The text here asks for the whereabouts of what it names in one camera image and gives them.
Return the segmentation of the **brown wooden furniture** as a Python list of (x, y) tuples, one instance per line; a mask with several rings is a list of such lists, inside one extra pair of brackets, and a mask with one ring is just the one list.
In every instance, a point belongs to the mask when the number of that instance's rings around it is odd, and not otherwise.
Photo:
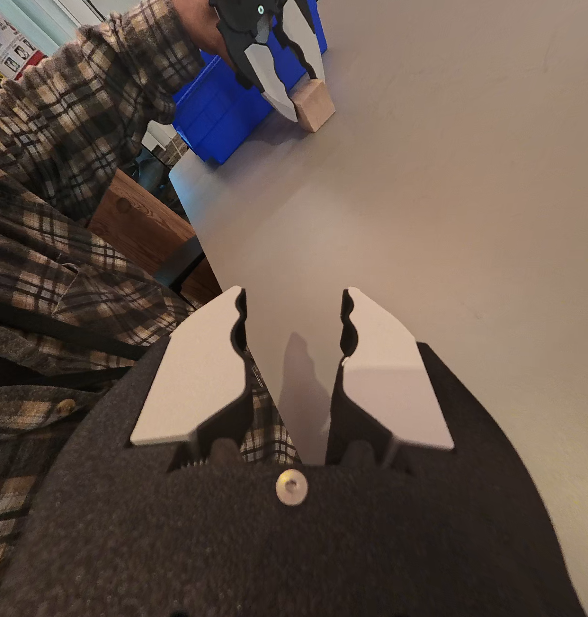
[[(121, 170), (116, 171), (88, 228), (150, 275), (196, 236), (189, 222)], [(182, 296), (202, 304), (221, 293), (207, 258), (182, 284)]]

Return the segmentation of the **person's left hand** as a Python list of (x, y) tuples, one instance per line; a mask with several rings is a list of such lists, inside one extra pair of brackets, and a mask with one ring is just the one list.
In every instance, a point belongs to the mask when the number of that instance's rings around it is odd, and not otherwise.
[(232, 70), (225, 41), (218, 30), (219, 17), (209, 1), (172, 1), (182, 27), (199, 50), (219, 56)]

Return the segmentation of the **person's left forearm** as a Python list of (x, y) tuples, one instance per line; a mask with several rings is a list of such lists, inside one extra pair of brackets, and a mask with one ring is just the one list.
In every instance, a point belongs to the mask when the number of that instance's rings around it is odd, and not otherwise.
[(203, 66), (172, 1), (85, 26), (0, 87), (0, 217), (88, 219)]

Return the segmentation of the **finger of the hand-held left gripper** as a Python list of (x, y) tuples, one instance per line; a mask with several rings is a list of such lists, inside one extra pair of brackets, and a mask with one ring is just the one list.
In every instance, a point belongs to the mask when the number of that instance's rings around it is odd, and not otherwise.
[(274, 58), (265, 44), (254, 43), (245, 50), (250, 65), (261, 85), (263, 98), (283, 117), (298, 122), (295, 105), (275, 70)]
[(274, 35), (289, 48), (312, 80), (325, 81), (314, 12), (309, 1), (277, 1)]

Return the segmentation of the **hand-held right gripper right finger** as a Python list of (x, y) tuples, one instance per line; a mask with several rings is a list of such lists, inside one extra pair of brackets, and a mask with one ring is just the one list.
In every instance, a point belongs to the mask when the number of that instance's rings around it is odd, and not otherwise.
[(391, 465), (400, 446), (453, 451), (413, 334), (358, 288), (343, 290), (340, 318), (325, 464), (339, 464), (355, 441), (370, 445), (377, 465)]

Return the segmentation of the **wooden cube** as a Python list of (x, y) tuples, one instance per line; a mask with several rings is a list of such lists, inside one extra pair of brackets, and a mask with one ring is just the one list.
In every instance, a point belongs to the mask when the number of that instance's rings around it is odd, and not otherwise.
[(303, 130), (316, 133), (335, 113), (335, 106), (324, 81), (307, 80), (291, 93), (297, 120)]

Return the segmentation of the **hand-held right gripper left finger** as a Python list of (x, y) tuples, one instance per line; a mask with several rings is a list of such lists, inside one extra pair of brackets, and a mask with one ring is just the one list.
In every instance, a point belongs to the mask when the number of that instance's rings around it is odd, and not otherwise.
[(130, 444), (182, 444), (193, 462), (213, 443), (240, 449), (253, 422), (252, 367), (246, 356), (246, 291), (233, 286), (169, 336)]

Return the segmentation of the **blue plastic bin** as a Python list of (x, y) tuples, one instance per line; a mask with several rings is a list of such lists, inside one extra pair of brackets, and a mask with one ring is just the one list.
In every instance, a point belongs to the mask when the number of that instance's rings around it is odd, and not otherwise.
[(244, 88), (219, 56), (200, 54), (205, 66), (174, 96), (173, 126), (199, 158), (223, 164), (273, 108), (257, 87)]

